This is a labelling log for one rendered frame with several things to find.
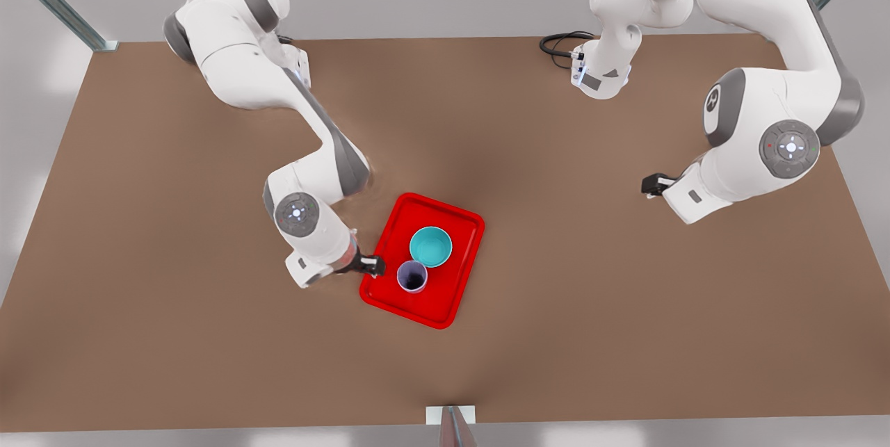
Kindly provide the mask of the teal bowl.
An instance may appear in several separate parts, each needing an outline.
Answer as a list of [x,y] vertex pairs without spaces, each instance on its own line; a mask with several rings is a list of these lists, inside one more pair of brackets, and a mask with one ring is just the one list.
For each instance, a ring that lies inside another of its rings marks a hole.
[[442,266],[451,256],[453,243],[445,229],[439,227],[423,227],[418,229],[410,239],[410,256],[427,268]]

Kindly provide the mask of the red plastic tray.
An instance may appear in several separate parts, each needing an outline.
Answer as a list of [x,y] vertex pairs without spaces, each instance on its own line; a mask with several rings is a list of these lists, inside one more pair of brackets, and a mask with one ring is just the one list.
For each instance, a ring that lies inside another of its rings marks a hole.
[[[447,236],[443,245],[435,248],[445,260],[425,262],[425,286],[408,291],[398,282],[398,268],[419,261],[420,244],[432,238],[422,231],[433,228]],[[372,307],[427,327],[446,329],[457,315],[484,231],[485,222],[477,213],[416,193],[400,195],[375,248],[387,270],[381,276],[363,277],[360,298]]]

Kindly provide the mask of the purple cup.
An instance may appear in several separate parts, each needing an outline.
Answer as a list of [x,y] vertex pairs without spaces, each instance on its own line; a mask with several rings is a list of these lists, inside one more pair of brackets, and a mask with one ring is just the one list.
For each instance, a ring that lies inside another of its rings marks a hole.
[[404,262],[398,267],[396,281],[404,292],[420,293],[427,285],[427,269],[415,260]]

